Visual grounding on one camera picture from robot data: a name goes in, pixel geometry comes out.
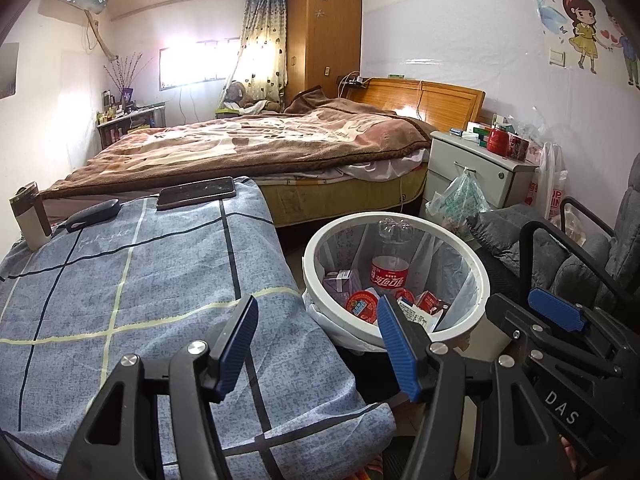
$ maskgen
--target coca-cola bottle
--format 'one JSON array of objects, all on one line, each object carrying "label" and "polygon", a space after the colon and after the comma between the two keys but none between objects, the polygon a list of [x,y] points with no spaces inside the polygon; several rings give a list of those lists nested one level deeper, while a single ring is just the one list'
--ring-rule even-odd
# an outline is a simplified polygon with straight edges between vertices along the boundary
[{"label": "coca-cola bottle", "polygon": [[385,218],[378,222],[380,243],[371,261],[371,284],[377,293],[393,295],[404,287],[409,273],[411,255],[408,241],[414,236],[414,228],[405,220]]}]

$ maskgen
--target purple carton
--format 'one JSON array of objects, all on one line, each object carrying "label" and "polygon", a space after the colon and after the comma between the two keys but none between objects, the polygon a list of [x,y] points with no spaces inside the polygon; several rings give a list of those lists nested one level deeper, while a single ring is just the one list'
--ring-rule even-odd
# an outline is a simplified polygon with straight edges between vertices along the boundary
[{"label": "purple carton", "polygon": [[347,304],[351,294],[362,290],[356,269],[328,272],[322,279],[322,286],[341,307]]}]

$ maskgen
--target blue gripper pad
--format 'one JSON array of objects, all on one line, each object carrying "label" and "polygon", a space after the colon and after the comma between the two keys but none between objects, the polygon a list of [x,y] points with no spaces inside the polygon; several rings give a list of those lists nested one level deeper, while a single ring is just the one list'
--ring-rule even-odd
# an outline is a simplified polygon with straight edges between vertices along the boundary
[{"label": "blue gripper pad", "polygon": [[378,300],[378,327],[400,389],[415,402],[420,395],[417,359],[385,296]]},{"label": "blue gripper pad", "polygon": [[218,384],[215,389],[222,399],[236,387],[244,358],[254,338],[257,326],[258,302],[252,297],[249,307],[233,327],[229,341],[220,356]]},{"label": "blue gripper pad", "polygon": [[546,290],[534,288],[529,293],[529,306],[567,332],[581,332],[584,328],[580,310]]}]

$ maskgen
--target cartoon boy sticker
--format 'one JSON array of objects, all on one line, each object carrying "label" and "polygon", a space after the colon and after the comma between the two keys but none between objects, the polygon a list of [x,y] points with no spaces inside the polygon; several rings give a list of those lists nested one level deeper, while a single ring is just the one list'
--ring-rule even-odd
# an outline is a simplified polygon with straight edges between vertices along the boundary
[{"label": "cartoon boy sticker", "polygon": [[584,58],[591,58],[591,72],[596,73],[595,60],[598,57],[596,42],[607,50],[612,50],[603,44],[596,35],[596,9],[589,0],[562,0],[564,12],[574,22],[574,37],[569,43],[582,54],[578,66],[584,68]]},{"label": "cartoon boy sticker", "polygon": [[607,14],[613,26],[620,33],[620,42],[614,43],[613,46],[621,48],[622,54],[625,56],[626,71],[629,74],[629,85],[633,86],[634,83],[636,83],[636,88],[640,90],[640,84],[638,84],[638,55],[636,54],[636,50],[631,44],[631,41],[629,41],[629,38],[625,36],[618,20],[609,12],[609,9],[607,9]]}]

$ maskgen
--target nightstand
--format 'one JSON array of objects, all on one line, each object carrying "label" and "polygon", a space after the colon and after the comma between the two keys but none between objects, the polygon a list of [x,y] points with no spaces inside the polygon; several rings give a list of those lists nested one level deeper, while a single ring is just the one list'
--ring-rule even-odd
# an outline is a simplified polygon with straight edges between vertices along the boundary
[{"label": "nightstand", "polygon": [[434,193],[443,193],[449,184],[465,168],[474,171],[487,202],[493,208],[503,208],[524,202],[537,166],[529,162],[511,160],[471,140],[444,132],[431,134],[433,143],[429,157],[427,185],[420,216],[424,216],[424,204]]}]

